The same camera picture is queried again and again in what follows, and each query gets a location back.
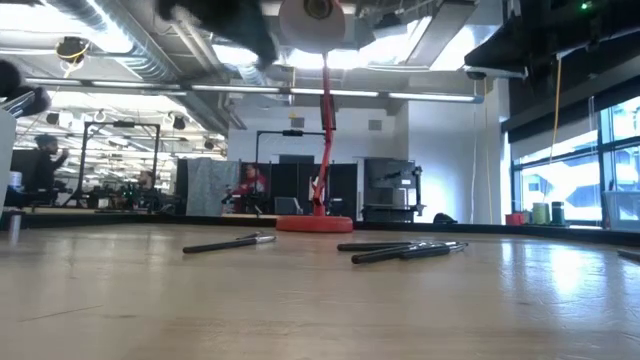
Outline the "black robot station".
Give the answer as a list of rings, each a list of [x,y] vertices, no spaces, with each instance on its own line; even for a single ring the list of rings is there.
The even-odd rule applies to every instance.
[[[364,161],[364,222],[413,223],[421,216],[422,168],[414,161],[371,158]]]

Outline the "black aluminium table frame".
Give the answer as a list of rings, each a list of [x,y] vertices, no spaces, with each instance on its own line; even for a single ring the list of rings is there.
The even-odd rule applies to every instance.
[[[23,229],[115,226],[125,224],[195,225],[209,228],[239,227],[249,230],[274,229],[269,218],[198,217],[181,215],[145,215],[134,213],[26,213],[20,211]],[[429,223],[356,222],[356,231],[387,231],[420,234],[505,235],[538,237],[562,241],[623,246],[640,249],[640,233],[603,229],[560,228],[544,226],[506,226]]]

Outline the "black rig frame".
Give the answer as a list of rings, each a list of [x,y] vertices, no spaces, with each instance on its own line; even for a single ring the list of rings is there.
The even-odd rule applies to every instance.
[[[158,153],[159,153],[159,145],[160,145],[160,135],[161,135],[161,126],[159,124],[145,124],[145,123],[136,123],[135,121],[124,121],[124,120],[116,120],[110,122],[85,122],[83,137],[82,137],[82,147],[80,154],[80,167],[79,167],[79,175],[78,175],[78,184],[76,190],[72,193],[71,197],[67,199],[63,205],[67,206],[68,203],[72,200],[76,201],[76,208],[80,208],[80,201],[83,198],[83,183],[84,183],[84,171],[85,171],[85,163],[86,163],[86,155],[87,155],[87,146],[90,138],[89,130],[92,126],[98,126],[100,129],[103,129],[105,126],[112,126],[114,128],[153,128],[155,130],[155,134],[152,136],[154,140],[154,148],[153,148],[153,164],[152,164],[152,172],[154,173],[152,178],[152,186],[155,186],[156,183],[156,171],[158,164]]]
[[[274,131],[274,130],[258,130],[256,132],[256,140],[255,140],[255,161],[254,164],[259,164],[259,152],[260,152],[260,137],[263,134],[275,134],[281,135],[283,137],[304,137],[307,136],[321,136],[325,138],[325,134],[322,132],[305,132],[303,130],[289,129],[282,131]],[[289,204],[291,206],[291,210],[288,212],[289,215],[303,215],[304,208],[300,206],[298,201],[299,195],[299,170],[301,164],[314,164],[315,157],[310,155],[286,155],[285,156],[285,164],[295,164],[296,165],[296,196],[295,197],[275,197],[274,198],[274,211],[278,210],[278,205]]]

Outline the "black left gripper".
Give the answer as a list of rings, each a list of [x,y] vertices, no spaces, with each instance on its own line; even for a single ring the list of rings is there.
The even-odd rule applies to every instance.
[[[266,69],[278,59],[260,0],[156,0],[156,13],[164,21],[182,18],[250,50],[256,67]]]

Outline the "grey partition panel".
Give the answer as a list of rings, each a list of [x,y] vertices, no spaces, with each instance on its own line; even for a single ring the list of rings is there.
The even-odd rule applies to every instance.
[[[187,216],[220,217],[223,200],[239,184],[240,163],[209,158],[187,160]]]

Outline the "black partition panel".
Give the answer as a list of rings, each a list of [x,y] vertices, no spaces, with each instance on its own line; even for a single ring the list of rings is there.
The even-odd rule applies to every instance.
[[[243,163],[240,170],[240,181],[244,177]],[[296,165],[295,164],[258,164],[262,175],[267,179],[267,210],[262,214],[289,215],[289,204],[278,205],[274,211],[275,197],[296,196]],[[299,195],[298,201],[304,208],[303,215],[313,213],[313,195],[317,185],[317,176],[320,166],[318,164],[301,164],[299,170]],[[357,166],[355,164],[332,164],[329,166],[325,179],[325,188],[322,199],[325,210],[333,216],[356,218],[357,198]]]

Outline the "long ceiling light tube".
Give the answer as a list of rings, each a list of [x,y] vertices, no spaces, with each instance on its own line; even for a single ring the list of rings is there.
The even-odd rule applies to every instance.
[[[64,78],[42,78],[27,77],[26,81],[32,84],[61,87],[88,87],[99,89],[117,90],[145,90],[165,93],[186,93],[186,92],[216,92],[216,93],[238,93],[238,94],[261,94],[261,95],[324,95],[325,91],[320,88],[302,87],[275,87],[275,86],[249,86],[249,85],[218,85],[218,84],[180,84],[180,83],[156,83],[156,82],[134,82],[134,81],[108,81],[90,79],[64,79]],[[370,91],[370,90],[346,90],[331,89],[330,94],[341,97],[354,98],[380,98],[407,101],[424,102],[447,102],[447,103],[471,103],[480,104],[484,97],[480,95],[462,95],[447,93],[410,93],[398,91]]]

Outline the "person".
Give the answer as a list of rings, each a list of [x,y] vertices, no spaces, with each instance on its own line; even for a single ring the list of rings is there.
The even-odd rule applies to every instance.
[[[40,152],[36,162],[35,172],[29,184],[29,192],[34,193],[34,200],[38,204],[50,204],[54,186],[55,172],[66,161],[69,156],[67,149],[62,150],[62,154],[55,160],[54,155],[58,154],[59,146],[56,137],[43,134],[35,137],[37,150]]]
[[[262,214],[267,210],[267,179],[255,164],[243,167],[244,177],[231,191],[234,212],[237,214]]]
[[[134,186],[134,199],[142,203],[156,199],[156,189],[154,186],[155,174],[149,170],[142,170]]]

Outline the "red desk lamp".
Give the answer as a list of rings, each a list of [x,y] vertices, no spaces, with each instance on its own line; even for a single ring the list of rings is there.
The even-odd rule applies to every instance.
[[[350,233],[353,231],[353,220],[329,215],[325,205],[335,120],[328,55],[330,51],[339,47],[344,39],[344,11],[338,0],[284,0],[279,9],[279,23],[283,34],[293,47],[322,57],[320,100],[325,145],[317,182],[313,188],[313,213],[281,216],[277,219],[276,229],[302,233]]]

